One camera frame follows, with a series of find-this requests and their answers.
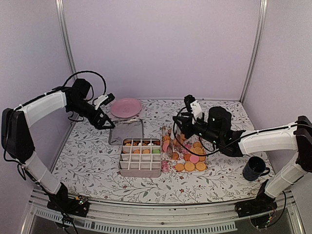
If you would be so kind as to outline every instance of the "black mug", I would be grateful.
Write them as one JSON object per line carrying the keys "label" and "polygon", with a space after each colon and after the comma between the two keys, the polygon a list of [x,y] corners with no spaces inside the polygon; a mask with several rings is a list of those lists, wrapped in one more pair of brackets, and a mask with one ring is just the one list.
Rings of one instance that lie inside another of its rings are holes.
{"label": "black mug", "polygon": [[265,167],[265,162],[259,157],[251,157],[243,169],[243,176],[248,181],[255,181],[259,176],[270,173],[270,169]]}

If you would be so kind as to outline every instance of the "pink plate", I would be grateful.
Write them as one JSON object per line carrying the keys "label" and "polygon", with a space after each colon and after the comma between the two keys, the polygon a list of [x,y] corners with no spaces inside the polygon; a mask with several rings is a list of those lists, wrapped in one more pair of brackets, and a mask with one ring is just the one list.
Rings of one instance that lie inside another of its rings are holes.
{"label": "pink plate", "polygon": [[142,104],[135,98],[123,98],[112,105],[112,114],[117,118],[131,118],[142,109]]}

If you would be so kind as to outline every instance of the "mug handle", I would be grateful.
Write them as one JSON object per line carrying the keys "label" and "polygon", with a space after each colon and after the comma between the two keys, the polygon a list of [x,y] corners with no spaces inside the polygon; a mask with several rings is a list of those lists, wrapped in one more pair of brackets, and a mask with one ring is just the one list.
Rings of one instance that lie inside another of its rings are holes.
{"label": "mug handle", "polygon": [[266,176],[268,173],[270,173],[270,169],[268,167],[266,167],[265,170],[268,170],[268,171],[262,173],[260,176]]}

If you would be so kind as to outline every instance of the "pink round object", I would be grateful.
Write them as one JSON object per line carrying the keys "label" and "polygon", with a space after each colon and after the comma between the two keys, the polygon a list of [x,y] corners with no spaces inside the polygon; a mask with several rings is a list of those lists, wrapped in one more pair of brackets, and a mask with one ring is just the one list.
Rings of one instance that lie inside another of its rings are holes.
{"label": "pink round object", "polygon": [[162,145],[162,150],[163,150],[163,152],[167,152],[168,146],[169,146],[169,143],[164,143],[164,144]]}
{"label": "pink round object", "polygon": [[142,104],[135,98],[123,98],[112,105],[112,114],[117,118],[131,118],[142,109]]}
{"label": "pink round object", "polygon": [[198,161],[199,161],[199,157],[198,156],[196,156],[196,155],[191,155],[190,156],[190,162],[192,162],[192,163],[198,163]]}

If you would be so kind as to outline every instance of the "floral tablecloth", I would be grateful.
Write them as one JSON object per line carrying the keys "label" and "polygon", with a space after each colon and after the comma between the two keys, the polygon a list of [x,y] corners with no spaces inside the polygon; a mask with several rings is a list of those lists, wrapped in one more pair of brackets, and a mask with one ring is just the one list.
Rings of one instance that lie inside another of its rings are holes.
{"label": "floral tablecloth", "polygon": [[[252,130],[253,126],[240,102],[199,101],[208,116],[208,109],[222,106],[232,113],[233,130]],[[142,100],[142,111],[136,118],[143,120],[144,137],[160,138],[161,127],[170,126],[172,115],[179,111],[182,100]],[[113,120],[111,106],[103,108]],[[271,172],[254,182],[242,176],[250,156],[231,158],[216,153],[208,158],[208,170],[198,173],[162,173],[159,178],[122,177],[118,171],[120,146],[108,144],[109,130],[99,131],[87,120],[73,128],[60,154],[53,175],[72,194],[93,198],[144,203],[207,203],[254,197],[260,184],[274,175]]]}

